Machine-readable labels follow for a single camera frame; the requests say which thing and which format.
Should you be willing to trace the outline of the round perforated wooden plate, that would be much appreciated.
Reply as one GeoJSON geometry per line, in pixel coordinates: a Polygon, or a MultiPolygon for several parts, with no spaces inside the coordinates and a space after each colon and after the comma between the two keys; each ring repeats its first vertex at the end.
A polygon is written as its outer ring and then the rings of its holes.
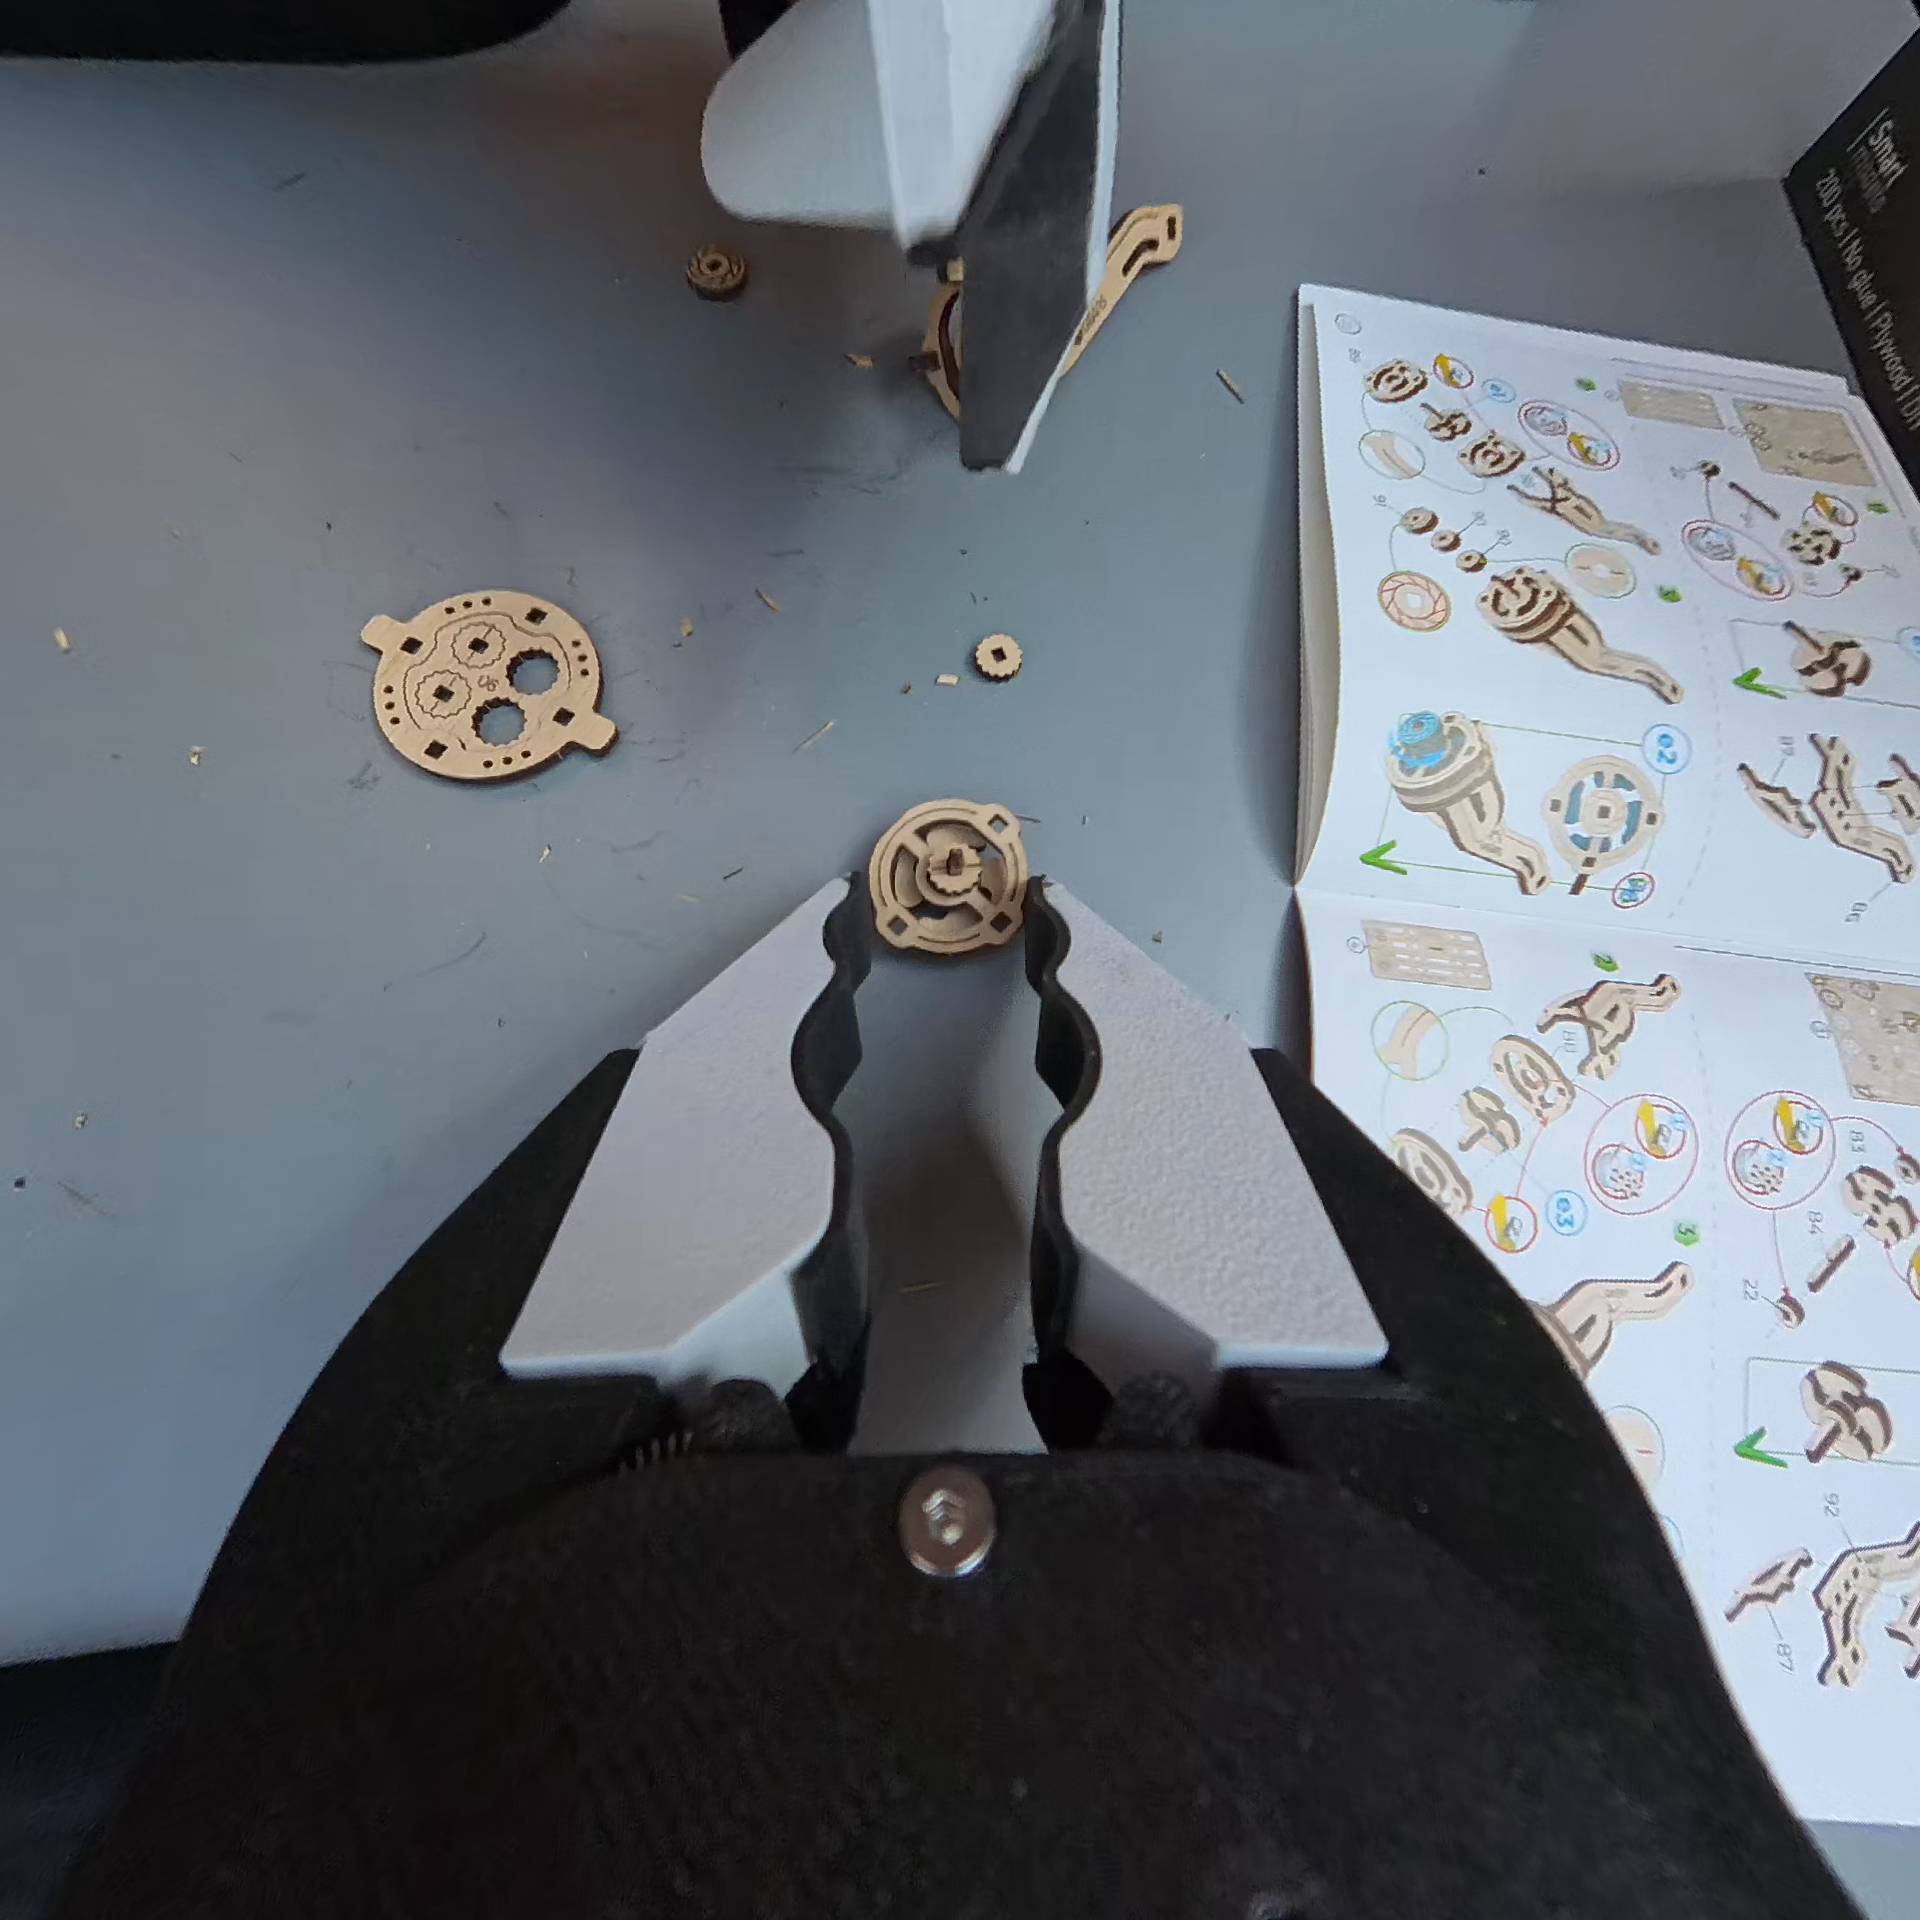
{"type": "Polygon", "coordinates": [[[501,783],[616,744],[598,648],[547,596],[472,590],[408,617],[375,615],[360,640],[376,656],[376,725],[427,773],[501,783]]]}

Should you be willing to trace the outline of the black cardboard box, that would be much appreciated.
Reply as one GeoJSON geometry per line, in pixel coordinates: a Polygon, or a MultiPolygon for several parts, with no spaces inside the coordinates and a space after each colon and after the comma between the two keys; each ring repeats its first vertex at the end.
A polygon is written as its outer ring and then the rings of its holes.
{"type": "Polygon", "coordinates": [[[1785,190],[1856,386],[1918,479],[1918,33],[1793,164],[1785,190]]]}

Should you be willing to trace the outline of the wooden arm piece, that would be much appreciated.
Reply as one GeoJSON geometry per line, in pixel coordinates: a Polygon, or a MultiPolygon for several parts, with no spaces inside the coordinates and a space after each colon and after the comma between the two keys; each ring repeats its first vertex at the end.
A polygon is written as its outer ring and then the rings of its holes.
{"type": "MultiPolygon", "coordinates": [[[[1060,376],[1084,355],[1140,276],[1178,257],[1185,244],[1185,216],[1186,209],[1180,203],[1140,203],[1116,217],[1097,293],[1060,359],[1060,376]]],[[[962,418],[964,271],[964,257],[956,251],[941,261],[922,344],[906,357],[906,367],[924,377],[951,419],[962,418]]]]}

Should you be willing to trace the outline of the black flat object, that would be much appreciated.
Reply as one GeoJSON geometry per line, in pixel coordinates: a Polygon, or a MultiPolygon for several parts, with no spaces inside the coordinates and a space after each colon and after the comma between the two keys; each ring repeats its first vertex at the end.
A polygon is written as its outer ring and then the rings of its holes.
{"type": "Polygon", "coordinates": [[[15,60],[397,63],[490,50],[562,1],[6,1],[15,60]]]}

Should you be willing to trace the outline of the round wooden wheel assembly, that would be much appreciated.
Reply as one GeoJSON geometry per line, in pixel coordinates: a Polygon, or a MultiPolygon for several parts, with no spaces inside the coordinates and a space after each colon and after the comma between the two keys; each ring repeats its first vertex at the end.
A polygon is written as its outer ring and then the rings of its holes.
{"type": "Polygon", "coordinates": [[[968,797],[921,801],[871,855],[877,932],[896,950],[934,955],[1002,948],[1023,928],[1028,877],[1013,810],[968,797]]]}

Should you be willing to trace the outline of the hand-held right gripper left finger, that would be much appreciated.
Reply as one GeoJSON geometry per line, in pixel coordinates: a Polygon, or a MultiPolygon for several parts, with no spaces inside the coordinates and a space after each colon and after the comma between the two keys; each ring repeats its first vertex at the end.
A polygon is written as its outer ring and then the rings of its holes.
{"type": "Polygon", "coordinates": [[[498,1359],[515,1379],[648,1377],[687,1408],[772,1389],[847,1448],[873,1327],[852,1140],[866,910],[834,875],[636,1049],[498,1359]]]}

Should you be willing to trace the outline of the illustrated instruction booklet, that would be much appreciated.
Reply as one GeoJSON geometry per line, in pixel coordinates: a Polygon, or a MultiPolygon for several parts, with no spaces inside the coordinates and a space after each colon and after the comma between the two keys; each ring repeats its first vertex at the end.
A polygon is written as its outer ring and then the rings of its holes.
{"type": "Polygon", "coordinates": [[[1319,1086],[1534,1310],[1793,1808],[1916,1826],[1916,498],[1842,377],[1299,293],[1319,1086]]]}

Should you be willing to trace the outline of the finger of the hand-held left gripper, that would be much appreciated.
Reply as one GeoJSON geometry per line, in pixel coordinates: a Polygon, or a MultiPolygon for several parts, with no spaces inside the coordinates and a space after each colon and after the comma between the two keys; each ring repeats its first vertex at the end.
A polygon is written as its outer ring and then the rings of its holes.
{"type": "Polygon", "coordinates": [[[1055,5],[958,231],[958,451],[1023,467],[1106,269],[1121,126],[1122,4],[1055,5]]]}
{"type": "Polygon", "coordinates": [[[702,167],[729,213],[948,234],[1051,37],[1046,1],[798,1],[716,82],[702,167]]]}

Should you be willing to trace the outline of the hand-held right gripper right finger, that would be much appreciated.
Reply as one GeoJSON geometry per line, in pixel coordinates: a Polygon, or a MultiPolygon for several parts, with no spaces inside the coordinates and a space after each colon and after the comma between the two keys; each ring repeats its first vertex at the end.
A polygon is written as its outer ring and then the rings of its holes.
{"type": "Polygon", "coordinates": [[[1027,1410],[1097,1442],[1124,1396],[1207,1427],[1228,1373],[1375,1370],[1385,1332],[1238,1021],[1063,883],[1027,888],[1034,1071],[1027,1410]]]}

